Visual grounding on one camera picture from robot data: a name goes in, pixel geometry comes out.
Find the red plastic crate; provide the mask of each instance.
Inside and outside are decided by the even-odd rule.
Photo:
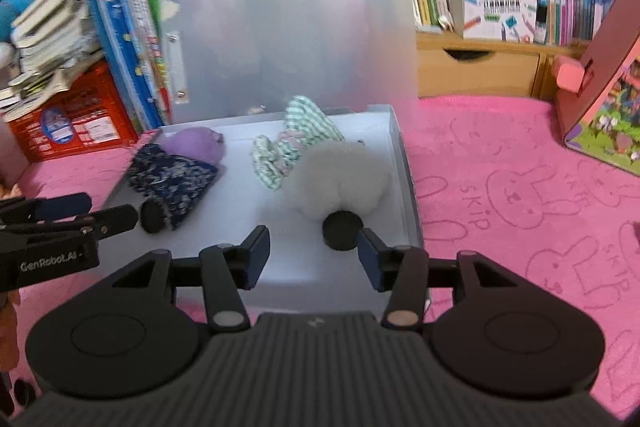
[[[130,146],[138,139],[105,61],[8,125],[31,162]]]

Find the translucent lid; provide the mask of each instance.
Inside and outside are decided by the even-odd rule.
[[[162,0],[174,123],[417,100],[411,0]]]

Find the white box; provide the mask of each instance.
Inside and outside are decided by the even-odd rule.
[[[538,0],[449,0],[456,33],[465,39],[533,42]]]

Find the purple ball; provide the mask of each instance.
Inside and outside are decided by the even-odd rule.
[[[158,145],[167,154],[185,156],[211,165],[217,165],[225,154],[222,134],[209,127],[189,127],[162,138]]]

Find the wooden drawer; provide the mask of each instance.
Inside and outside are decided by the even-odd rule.
[[[532,96],[538,54],[475,53],[418,48],[418,95]]]

